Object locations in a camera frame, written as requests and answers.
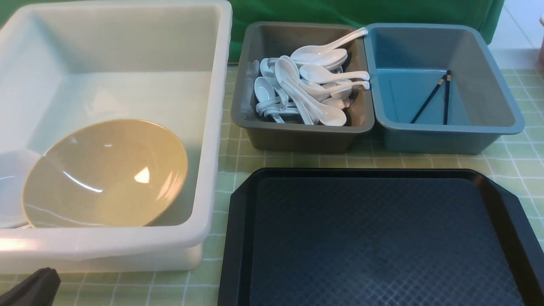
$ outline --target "black tray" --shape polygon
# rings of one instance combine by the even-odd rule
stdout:
[[[261,169],[231,196],[220,306],[544,305],[517,197],[472,170]]]

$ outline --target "black chopstick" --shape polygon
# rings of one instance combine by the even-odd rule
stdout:
[[[442,86],[442,84],[444,83],[444,81],[446,80],[447,78],[447,74],[445,74],[441,79],[440,81],[438,82],[438,84],[435,86],[435,89],[432,90],[432,93],[429,95],[429,97],[427,98],[427,100],[425,101],[425,103],[423,103],[423,106],[419,109],[419,112],[417,112],[416,116],[412,119],[412,122],[410,123],[415,123],[417,118],[419,118],[419,116],[421,115],[421,113],[423,113],[423,111],[425,110],[425,107],[427,107],[427,104],[429,104],[429,102],[431,102],[432,98],[436,95],[436,92],[440,89],[440,86]]]
[[[444,125],[448,124],[448,109],[449,109],[449,84],[452,80],[452,71],[446,72],[446,99],[444,101]]]

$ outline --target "green fabric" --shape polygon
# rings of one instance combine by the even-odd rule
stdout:
[[[230,0],[230,61],[238,61],[245,29],[257,21],[448,23],[478,30],[490,43],[504,0]]]

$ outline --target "gray bin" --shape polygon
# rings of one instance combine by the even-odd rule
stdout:
[[[301,46],[325,45],[354,29],[341,25],[289,22],[259,22],[248,27],[240,56],[231,117],[234,124],[247,131],[253,147],[260,150],[340,154],[347,151],[356,136],[372,129],[374,106],[370,90],[354,92],[354,103],[346,109],[348,121],[345,126],[304,125],[301,120],[278,124],[255,112],[257,101],[253,84],[259,75],[258,63],[263,58],[291,55]],[[362,39],[343,47],[349,54],[343,65],[345,71],[368,70]]]

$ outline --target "blue-gray bin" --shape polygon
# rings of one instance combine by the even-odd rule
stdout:
[[[375,23],[364,38],[376,120],[385,147],[400,152],[479,154],[525,121],[491,52],[465,26]],[[411,124],[438,81],[452,71],[448,124],[443,84]]]

